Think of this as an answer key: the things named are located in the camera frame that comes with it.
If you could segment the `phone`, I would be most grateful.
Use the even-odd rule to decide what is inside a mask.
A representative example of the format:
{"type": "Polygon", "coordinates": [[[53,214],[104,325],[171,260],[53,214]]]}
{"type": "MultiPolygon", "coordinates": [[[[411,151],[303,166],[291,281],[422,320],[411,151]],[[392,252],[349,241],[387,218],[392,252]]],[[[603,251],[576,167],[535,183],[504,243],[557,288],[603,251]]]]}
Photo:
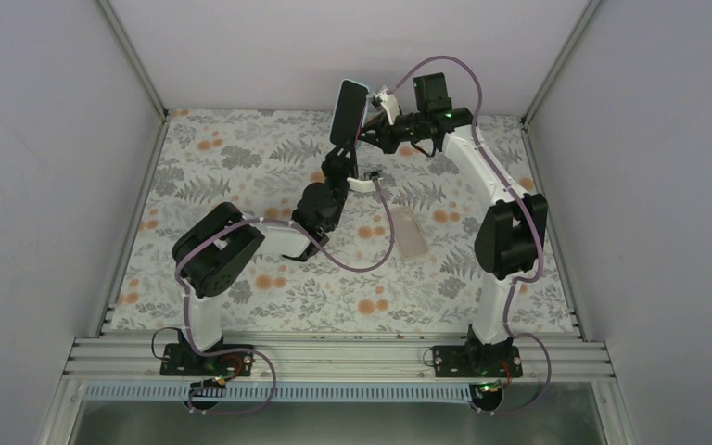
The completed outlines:
{"type": "Polygon", "coordinates": [[[332,145],[349,146],[358,141],[366,116],[368,95],[368,87],[362,83],[350,79],[341,82],[329,132],[332,145]]]}

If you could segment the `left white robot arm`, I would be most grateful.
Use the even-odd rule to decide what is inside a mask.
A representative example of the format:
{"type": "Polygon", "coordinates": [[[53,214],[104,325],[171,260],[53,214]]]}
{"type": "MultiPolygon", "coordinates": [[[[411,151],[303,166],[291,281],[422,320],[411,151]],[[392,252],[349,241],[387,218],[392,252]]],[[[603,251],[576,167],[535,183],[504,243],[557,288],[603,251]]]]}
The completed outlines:
{"type": "Polygon", "coordinates": [[[288,221],[249,218],[234,204],[222,203],[172,247],[174,277],[182,287],[184,325],[179,357],[197,375],[220,365],[223,333],[217,301],[259,253],[306,261],[323,249],[338,228],[358,175],[354,144],[339,145],[321,165],[324,179],[306,186],[288,221]]]}

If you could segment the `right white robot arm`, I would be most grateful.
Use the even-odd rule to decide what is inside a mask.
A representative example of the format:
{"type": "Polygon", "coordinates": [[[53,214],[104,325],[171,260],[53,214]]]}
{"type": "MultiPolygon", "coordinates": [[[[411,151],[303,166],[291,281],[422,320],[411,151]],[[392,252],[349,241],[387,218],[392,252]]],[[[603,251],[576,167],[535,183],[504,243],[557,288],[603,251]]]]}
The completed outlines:
{"type": "Polygon", "coordinates": [[[402,113],[387,88],[367,96],[377,114],[362,127],[362,141],[393,153],[403,143],[429,141],[474,190],[485,215],[474,241],[482,270],[477,315],[462,346],[435,346],[439,377],[507,375],[519,360],[509,328],[509,310],[523,273],[543,256],[548,204],[541,194],[522,192],[487,149],[477,118],[455,108],[441,73],[413,80],[417,110],[402,113]]]}

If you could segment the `cream phone case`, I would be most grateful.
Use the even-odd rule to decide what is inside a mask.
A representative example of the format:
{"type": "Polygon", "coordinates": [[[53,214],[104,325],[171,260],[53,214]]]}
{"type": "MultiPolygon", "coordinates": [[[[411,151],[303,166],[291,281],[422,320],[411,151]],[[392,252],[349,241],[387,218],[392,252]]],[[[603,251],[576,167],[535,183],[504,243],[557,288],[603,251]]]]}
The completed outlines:
{"type": "Polygon", "coordinates": [[[412,260],[426,255],[429,247],[414,210],[408,206],[398,206],[390,210],[390,215],[401,257],[412,260]]]}

